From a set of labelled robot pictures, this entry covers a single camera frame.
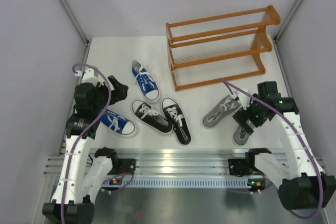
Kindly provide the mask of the grey sneaker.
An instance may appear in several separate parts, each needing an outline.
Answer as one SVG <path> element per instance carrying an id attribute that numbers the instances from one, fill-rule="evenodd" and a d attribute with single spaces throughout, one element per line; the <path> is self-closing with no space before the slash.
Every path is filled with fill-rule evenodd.
<path id="1" fill-rule="evenodd" d="M 238 125 L 233 134 L 233 143 L 237 146 L 244 146 L 249 139 L 250 135 Z"/>
<path id="2" fill-rule="evenodd" d="M 237 98 L 227 95 L 218 102 L 203 118 L 203 125 L 207 129 L 214 128 L 223 118 L 233 114 L 241 107 L 241 102 Z"/>

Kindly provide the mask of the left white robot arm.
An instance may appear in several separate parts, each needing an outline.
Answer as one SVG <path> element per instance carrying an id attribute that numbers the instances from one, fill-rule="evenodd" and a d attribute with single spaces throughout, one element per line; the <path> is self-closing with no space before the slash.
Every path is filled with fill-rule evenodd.
<path id="1" fill-rule="evenodd" d="M 96 151 L 86 172 L 87 159 L 96 137 L 100 118 L 109 105 L 126 99 L 128 86 L 114 76 L 104 82 L 97 77 L 84 78 L 75 87 L 74 111 L 66 124 L 66 151 L 57 188 L 43 205 L 42 213 L 51 223 L 92 223 L 95 201 L 107 174 L 120 167 L 114 149 Z"/>

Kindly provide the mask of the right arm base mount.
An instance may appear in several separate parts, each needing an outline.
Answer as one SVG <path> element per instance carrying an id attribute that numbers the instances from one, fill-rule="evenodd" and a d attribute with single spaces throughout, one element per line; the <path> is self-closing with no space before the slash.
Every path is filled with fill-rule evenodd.
<path id="1" fill-rule="evenodd" d="M 229 174 L 236 177 L 250 175 L 250 168 L 245 159 L 232 158 L 228 160 Z"/>

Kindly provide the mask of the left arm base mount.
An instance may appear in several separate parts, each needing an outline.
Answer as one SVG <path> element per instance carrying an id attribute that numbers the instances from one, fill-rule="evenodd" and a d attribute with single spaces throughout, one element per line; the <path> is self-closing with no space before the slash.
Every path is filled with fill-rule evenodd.
<path id="1" fill-rule="evenodd" d="M 115 167 L 115 175 L 130 173 L 134 175 L 136 169 L 136 159 L 134 158 L 120 158 Z"/>

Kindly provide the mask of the blue sneaker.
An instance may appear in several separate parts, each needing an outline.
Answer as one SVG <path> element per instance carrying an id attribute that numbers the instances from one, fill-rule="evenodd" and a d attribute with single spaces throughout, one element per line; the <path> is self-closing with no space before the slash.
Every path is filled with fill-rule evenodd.
<path id="1" fill-rule="evenodd" d="M 111 110 L 106 110 L 100 121 L 110 132 L 120 137 L 133 137 L 137 133 L 136 125 L 131 120 Z"/>
<path id="2" fill-rule="evenodd" d="M 132 61 L 132 74 L 143 97 L 152 104 L 157 103 L 160 99 L 159 88 L 152 75 L 136 60 Z"/>

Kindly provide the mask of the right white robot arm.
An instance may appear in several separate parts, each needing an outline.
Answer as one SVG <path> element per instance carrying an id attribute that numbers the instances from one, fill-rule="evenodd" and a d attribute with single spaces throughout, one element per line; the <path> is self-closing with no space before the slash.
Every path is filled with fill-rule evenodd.
<path id="1" fill-rule="evenodd" d="M 289 166 L 277 161 L 268 148 L 251 148 L 245 154 L 246 170 L 268 177 L 278 190 L 282 206 L 290 212 L 321 210 L 335 192 L 335 177 L 327 175 L 316 161 L 301 127 L 295 100 L 282 97 L 275 81 L 259 83 L 257 88 L 256 94 L 240 88 L 232 94 L 241 104 L 233 116 L 238 123 L 233 140 L 243 146 L 255 128 L 269 122 L 273 128 L 269 138 L 280 141 Z"/>

